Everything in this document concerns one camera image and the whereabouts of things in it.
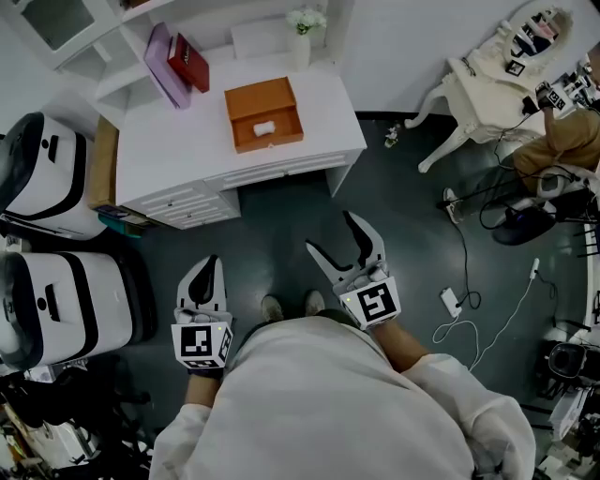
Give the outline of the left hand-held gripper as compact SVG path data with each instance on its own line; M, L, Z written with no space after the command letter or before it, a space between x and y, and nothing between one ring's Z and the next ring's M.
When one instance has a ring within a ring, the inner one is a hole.
M173 350L176 360L189 369L225 368L233 343L233 315L226 312L223 265L217 260L210 255L196 263L178 285Z

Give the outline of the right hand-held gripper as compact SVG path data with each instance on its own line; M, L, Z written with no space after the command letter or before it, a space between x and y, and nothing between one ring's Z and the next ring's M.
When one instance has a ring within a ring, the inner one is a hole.
M355 264L340 265L319 245L310 240L308 253L333 286L340 304L362 331L393 320L401 312L395 278L389 274L384 242L363 218L344 210L343 216L360 253ZM352 271L357 271L345 279Z

